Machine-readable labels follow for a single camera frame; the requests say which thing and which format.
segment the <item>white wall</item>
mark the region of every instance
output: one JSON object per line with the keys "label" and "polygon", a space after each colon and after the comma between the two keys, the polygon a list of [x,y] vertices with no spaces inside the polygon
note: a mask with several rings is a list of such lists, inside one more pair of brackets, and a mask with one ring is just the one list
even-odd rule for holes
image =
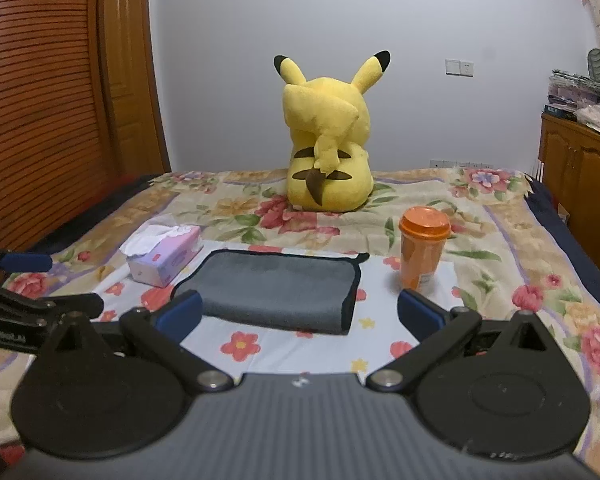
{"label": "white wall", "polygon": [[[391,51],[367,94],[374,170],[429,160],[529,170],[553,68],[586,73],[580,0],[150,0],[160,109],[174,170],[284,167],[276,54],[307,78],[350,80]],[[445,58],[475,77],[445,75]]]}

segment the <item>orange cup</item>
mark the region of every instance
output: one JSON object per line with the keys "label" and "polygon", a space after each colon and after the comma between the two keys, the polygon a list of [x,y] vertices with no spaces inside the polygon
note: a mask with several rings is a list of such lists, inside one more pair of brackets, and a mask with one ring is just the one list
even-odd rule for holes
{"label": "orange cup", "polygon": [[451,224],[443,212],[432,207],[416,206],[402,215],[400,232],[400,280],[403,288],[416,290],[426,285],[436,272],[445,241],[451,234]]}

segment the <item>folded gray cloth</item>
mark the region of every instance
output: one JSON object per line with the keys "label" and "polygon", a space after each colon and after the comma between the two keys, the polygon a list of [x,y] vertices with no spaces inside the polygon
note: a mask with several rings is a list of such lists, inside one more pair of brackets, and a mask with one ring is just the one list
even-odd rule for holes
{"label": "folded gray cloth", "polygon": [[214,251],[171,295],[202,296],[204,314],[286,330],[346,334],[360,282],[357,258]]}

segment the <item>yellow stuffed animal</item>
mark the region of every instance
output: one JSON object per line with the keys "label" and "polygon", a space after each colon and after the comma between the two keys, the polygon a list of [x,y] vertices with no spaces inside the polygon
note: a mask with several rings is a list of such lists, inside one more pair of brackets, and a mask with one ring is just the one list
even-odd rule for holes
{"label": "yellow stuffed animal", "polygon": [[307,81],[288,57],[275,57],[286,82],[282,107],[294,144],[286,184],[292,205],[340,213],[366,202],[374,181],[363,148],[370,120],[362,94],[382,77],[390,59],[386,50],[378,52],[345,83],[330,77]]}

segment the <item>purple and pink tissue package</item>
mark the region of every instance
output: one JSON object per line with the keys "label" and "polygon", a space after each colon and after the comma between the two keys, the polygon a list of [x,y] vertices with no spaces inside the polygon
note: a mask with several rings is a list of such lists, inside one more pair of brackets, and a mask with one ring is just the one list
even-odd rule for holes
{"label": "purple and pink tissue package", "polygon": [[164,238],[147,254],[128,256],[131,277],[147,285],[169,285],[202,248],[200,227],[190,227],[188,233]]}

